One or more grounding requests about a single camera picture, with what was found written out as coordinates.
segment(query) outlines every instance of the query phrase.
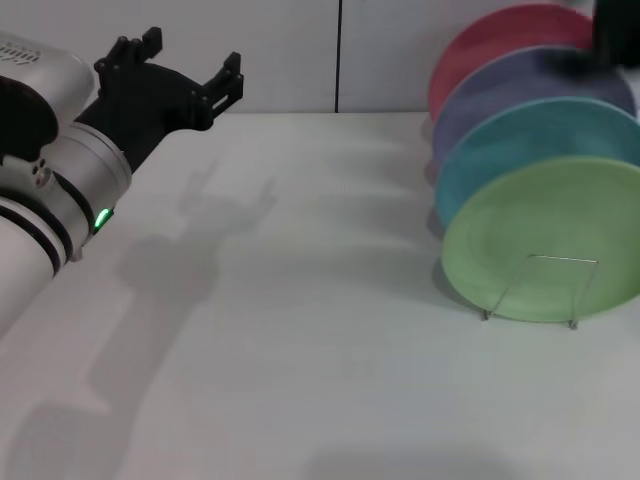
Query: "red plate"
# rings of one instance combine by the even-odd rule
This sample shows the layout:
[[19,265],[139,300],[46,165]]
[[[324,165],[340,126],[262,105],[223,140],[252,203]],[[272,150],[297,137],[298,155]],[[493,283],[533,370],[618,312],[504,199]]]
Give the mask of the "red plate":
[[431,118],[435,122],[451,92],[485,64],[526,47],[589,48],[591,28],[591,19],[559,5],[520,5],[481,18],[456,37],[436,65],[429,85]]

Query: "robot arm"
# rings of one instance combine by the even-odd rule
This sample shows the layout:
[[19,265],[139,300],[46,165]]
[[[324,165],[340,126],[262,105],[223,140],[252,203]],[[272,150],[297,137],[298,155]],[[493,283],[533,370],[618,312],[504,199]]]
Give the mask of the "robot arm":
[[242,98],[240,55],[199,85],[146,63],[162,33],[120,37],[95,63],[0,32],[0,333],[110,218],[165,136],[204,131]]

